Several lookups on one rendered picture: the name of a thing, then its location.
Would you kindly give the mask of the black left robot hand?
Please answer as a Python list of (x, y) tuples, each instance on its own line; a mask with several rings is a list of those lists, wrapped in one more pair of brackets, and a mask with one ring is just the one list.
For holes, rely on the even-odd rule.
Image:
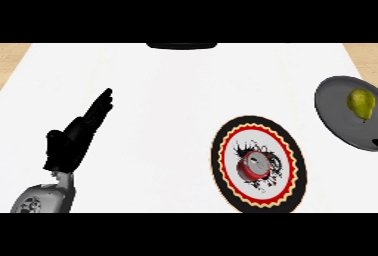
[(96, 98), (86, 114), (72, 120), (65, 130), (49, 131), (44, 170), (62, 173), (75, 171), (111, 109), (112, 89), (108, 88)]

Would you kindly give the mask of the grey plate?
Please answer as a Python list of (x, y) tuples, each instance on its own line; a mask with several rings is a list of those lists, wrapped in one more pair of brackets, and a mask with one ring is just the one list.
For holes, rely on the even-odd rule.
[[(362, 88), (375, 95), (372, 118), (363, 121), (347, 107), (349, 93)], [(378, 152), (372, 139), (378, 139), (378, 88), (359, 78), (332, 76), (326, 78), (315, 91), (315, 108), (331, 133), (357, 149)]]

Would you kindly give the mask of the green pear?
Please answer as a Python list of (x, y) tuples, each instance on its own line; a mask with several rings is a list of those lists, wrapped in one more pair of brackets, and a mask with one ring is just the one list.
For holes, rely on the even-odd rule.
[(374, 93), (362, 88), (356, 88), (347, 96), (347, 107), (354, 115), (368, 121), (372, 118), (372, 112), (375, 109), (375, 95)]

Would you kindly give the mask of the small red pan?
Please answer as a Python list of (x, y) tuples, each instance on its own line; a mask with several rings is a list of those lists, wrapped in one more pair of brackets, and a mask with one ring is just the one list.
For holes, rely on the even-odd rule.
[(272, 164), (260, 151), (248, 151), (238, 161), (236, 171), (245, 182), (256, 182), (270, 174)]

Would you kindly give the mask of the round black red patterned placemat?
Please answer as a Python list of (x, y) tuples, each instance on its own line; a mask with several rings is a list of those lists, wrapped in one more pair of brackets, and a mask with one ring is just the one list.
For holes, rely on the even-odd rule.
[[(272, 164), (270, 174), (256, 182), (238, 175), (238, 161), (260, 151)], [(244, 213), (289, 213), (307, 184), (301, 150), (282, 126), (258, 116), (232, 119), (220, 128), (211, 146), (211, 169), (220, 192)]]

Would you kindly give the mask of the black appliance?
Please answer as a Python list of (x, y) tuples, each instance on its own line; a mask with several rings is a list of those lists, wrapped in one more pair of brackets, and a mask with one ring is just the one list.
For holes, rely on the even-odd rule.
[(217, 43), (146, 43), (151, 48), (167, 50), (198, 50), (211, 49)]

